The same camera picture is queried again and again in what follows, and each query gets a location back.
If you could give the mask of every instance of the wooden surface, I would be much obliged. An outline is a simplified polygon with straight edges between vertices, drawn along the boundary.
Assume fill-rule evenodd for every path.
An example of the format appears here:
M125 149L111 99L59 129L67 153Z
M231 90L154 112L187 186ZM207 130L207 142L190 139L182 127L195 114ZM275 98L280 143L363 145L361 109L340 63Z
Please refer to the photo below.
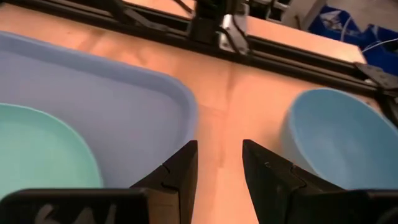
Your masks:
M363 61L350 45L268 22L255 26L262 29L253 32L263 33L263 37L276 40L279 33L285 44ZM242 140L252 139L280 153L278 133L287 108L304 90L319 87L7 4L0 7L0 30L164 72L188 86L199 105L199 171L193 212L197 224L257 223L244 180ZM374 100L364 100L376 106Z

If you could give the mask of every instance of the teal plate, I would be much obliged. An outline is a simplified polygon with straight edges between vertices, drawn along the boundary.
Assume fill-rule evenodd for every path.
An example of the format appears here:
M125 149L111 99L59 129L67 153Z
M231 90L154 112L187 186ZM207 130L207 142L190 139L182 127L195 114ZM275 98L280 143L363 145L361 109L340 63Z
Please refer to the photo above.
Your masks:
M47 113L0 104L0 199L21 189L99 188L83 138Z

